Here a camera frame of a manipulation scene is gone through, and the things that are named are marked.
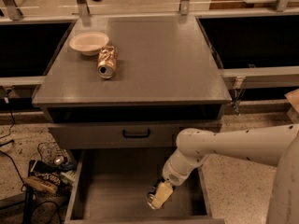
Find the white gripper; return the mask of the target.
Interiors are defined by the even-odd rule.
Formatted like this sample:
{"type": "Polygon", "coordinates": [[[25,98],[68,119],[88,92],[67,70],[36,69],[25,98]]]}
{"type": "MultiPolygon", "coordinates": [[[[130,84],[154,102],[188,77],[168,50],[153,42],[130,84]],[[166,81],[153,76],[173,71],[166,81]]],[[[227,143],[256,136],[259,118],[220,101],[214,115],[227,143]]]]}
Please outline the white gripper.
{"type": "Polygon", "coordinates": [[[172,195],[174,191],[173,186],[181,186],[189,176],[178,173],[171,166],[171,162],[167,161],[164,164],[162,177],[165,181],[158,184],[151,201],[153,209],[161,209],[164,203],[172,195]]]}

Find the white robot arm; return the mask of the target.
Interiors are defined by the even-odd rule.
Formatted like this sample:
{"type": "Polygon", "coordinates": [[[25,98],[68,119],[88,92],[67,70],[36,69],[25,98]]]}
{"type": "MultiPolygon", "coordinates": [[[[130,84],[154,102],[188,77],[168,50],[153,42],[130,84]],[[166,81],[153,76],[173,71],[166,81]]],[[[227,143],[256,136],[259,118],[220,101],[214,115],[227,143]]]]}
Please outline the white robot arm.
{"type": "Polygon", "coordinates": [[[266,224],[299,224],[298,124],[224,133],[188,128],[179,132],[176,146],[164,165],[161,179],[147,194],[151,208],[162,208],[174,189],[208,155],[218,154],[275,166],[266,224]]]}

